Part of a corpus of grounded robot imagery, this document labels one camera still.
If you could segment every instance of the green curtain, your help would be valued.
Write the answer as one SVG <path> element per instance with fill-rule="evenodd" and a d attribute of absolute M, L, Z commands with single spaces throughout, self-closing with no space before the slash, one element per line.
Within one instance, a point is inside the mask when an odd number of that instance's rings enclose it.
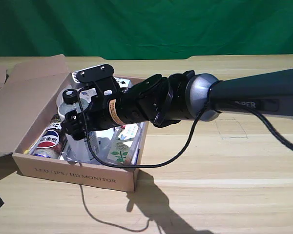
<path fill-rule="evenodd" d="M 0 0 L 0 56 L 293 54 L 293 0 Z"/>

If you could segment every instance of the wood grain surface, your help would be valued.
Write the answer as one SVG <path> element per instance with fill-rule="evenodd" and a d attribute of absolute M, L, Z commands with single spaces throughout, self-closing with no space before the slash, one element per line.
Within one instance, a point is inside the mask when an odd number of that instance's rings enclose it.
<path fill-rule="evenodd" d="M 29 57 L 2 58 L 9 71 Z M 109 63 L 115 74 L 147 78 L 185 70 L 231 79 L 293 68 L 293 55 L 195 56 L 187 60 L 106 61 L 68 57 L 73 70 Z M 293 142 L 293 121 L 270 117 Z M 142 163 L 184 145 L 191 122 L 149 125 Z M 18 175 L 0 158 L 0 234 L 293 234 L 293 152 L 253 116 L 221 114 L 199 122 L 174 163 L 139 173 L 135 193 Z"/>

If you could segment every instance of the cardboard box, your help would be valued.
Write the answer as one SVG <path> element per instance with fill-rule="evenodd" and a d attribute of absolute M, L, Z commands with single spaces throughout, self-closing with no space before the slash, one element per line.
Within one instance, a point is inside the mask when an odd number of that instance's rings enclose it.
<path fill-rule="evenodd" d="M 71 73 L 63 55 L 17 64 L 6 83 L 0 68 L 0 156 L 12 153 L 24 176 L 133 192 L 138 168 L 119 169 L 24 155 L 57 112 L 56 98 Z M 133 83 L 138 78 L 128 78 Z M 139 142 L 137 163 L 147 133 Z"/>

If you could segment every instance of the pepsi can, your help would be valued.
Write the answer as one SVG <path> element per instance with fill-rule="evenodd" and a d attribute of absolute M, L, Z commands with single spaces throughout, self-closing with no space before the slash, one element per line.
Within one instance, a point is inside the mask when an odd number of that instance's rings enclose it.
<path fill-rule="evenodd" d="M 62 131 L 61 119 L 58 114 L 54 115 L 40 138 L 34 156 L 58 159 L 64 146 L 66 136 Z"/>

